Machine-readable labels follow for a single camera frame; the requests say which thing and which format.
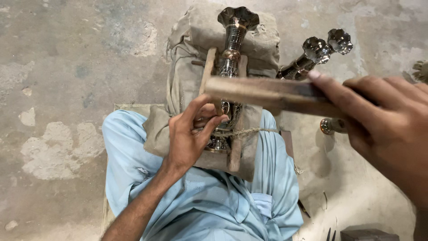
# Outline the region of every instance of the dark wooden block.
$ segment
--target dark wooden block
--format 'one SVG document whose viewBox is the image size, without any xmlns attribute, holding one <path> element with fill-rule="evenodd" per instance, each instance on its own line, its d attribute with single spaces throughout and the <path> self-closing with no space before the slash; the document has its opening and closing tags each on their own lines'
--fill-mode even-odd
<svg viewBox="0 0 428 241">
<path fill-rule="evenodd" d="M 361 229 L 341 231 L 342 241 L 400 241 L 396 234 L 389 234 L 378 229 Z"/>
</svg>

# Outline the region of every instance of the copper band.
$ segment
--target copper band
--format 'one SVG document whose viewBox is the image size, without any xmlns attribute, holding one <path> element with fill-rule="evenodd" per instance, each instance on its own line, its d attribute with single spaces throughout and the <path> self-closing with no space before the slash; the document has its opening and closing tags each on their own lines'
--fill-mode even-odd
<svg viewBox="0 0 428 241">
<path fill-rule="evenodd" d="M 229 24 L 229 25 L 226 25 L 226 28 L 228 28 L 228 27 L 230 27 L 230 26 L 241 27 L 241 28 L 243 28 L 243 29 L 247 29 L 247 27 L 246 27 L 246 26 L 244 26 L 244 25 L 242 25 L 242 24 L 238 24 L 238 23 L 236 23 L 236 24 Z"/>
</svg>

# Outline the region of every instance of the light blue shalwar kameez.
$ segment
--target light blue shalwar kameez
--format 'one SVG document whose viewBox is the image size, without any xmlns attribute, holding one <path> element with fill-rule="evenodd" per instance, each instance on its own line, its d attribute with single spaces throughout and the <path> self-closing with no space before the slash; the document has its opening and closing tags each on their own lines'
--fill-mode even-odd
<svg viewBox="0 0 428 241">
<path fill-rule="evenodd" d="M 143 149 L 146 132 L 141 124 L 146 119 L 118 110 L 102 126 L 109 158 L 106 195 L 116 216 L 162 163 L 162 157 Z M 260 128 L 276 129 L 266 110 Z M 190 168 L 163 196 L 142 240 L 291 240 L 303 224 L 299 186 L 293 159 L 278 133 L 259 132 L 255 165 L 252 183 L 219 170 Z"/>
</svg>

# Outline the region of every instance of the wooden hammer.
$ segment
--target wooden hammer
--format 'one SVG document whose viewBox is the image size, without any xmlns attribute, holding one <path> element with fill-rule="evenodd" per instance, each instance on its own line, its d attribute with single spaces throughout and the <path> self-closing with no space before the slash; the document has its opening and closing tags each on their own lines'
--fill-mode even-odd
<svg viewBox="0 0 428 241">
<path fill-rule="evenodd" d="M 249 103 L 270 109 L 334 118 L 346 115 L 335 107 L 317 87 L 307 82 L 277 78 L 211 77 L 205 92 L 214 98 Z"/>
</svg>

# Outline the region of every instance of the small metal object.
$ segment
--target small metal object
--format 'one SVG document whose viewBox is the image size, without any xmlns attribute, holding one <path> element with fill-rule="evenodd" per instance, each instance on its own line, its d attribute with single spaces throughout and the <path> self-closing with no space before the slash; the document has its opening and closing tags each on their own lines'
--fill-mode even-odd
<svg viewBox="0 0 428 241">
<path fill-rule="evenodd" d="M 246 7 L 225 8 L 217 17 L 226 29 L 226 47 L 222 53 L 223 65 L 220 68 L 219 76 L 235 78 L 238 77 L 238 63 L 241 58 L 240 49 L 242 41 L 249 30 L 255 30 L 259 24 L 259 15 L 251 12 Z M 226 99 L 221 101 L 224 114 L 229 117 L 229 121 L 221 123 L 214 133 L 228 133 L 233 131 L 239 116 L 242 112 L 242 104 L 229 102 Z M 229 153 L 230 145 L 228 138 L 211 136 L 205 150 L 218 153 Z"/>
<path fill-rule="evenodd" d="M 337 118 L 324 118 L 320 122 L 320 129 L 326 135 L 332 135 L 335 132 L 348 133 L 345 122 L 342 119 Z"/>
<path fill-rule="evenodd" d="M 330 59 L 331 49 L 323 39 L 310 37 L 302 45 L 304 53 L 287 66 L 279 68 L 277 78 L 295 79 L 296 74 L 307 65 L 327 63 Z"/>
<path fill-rule="evenodd" d="M 341 55 L 349 54 L 354 46 L 351 43 L 351 36 L 341 28 L 333 28 L 332 30 L 328 31 L 327 45 L 331 49 L 331 53 L 340 53 Z M 312 70 L 315 65 L 315 63 L 306 65 L 296 74 L 295 79 L 306 79 L 308 72 Z"/>
<path fill-rule="evenodd" d="M 300 201 L 300 199 L 297 200 L 297 205 L 299 205 L 302 211 L 306 213 L 306 215 L 308 215 L 309 218 L 311 218 L 311 216 L 309 216 L 309 213 L 306 211 L 306 208 L 303 206 L 303 203 Z"/>
<path fill-rule="evenodd" d="M 331 233 L 331 228 L 328 229 L 327 241 L 330 241 L 330 233 Z M 331 241 L 334 241 L 335 238 L 336 238 L 336 230 L 334 230 L 333 237 L 331 238 Z"/>
<path fill-rule="evenodd" d="M 351 36 L 341 28 L 333 28 L 328 31 L 327 43 L 333 52 L 341 55 L 349 54 L 354 47 L 351 43 Z"/>
</svg>

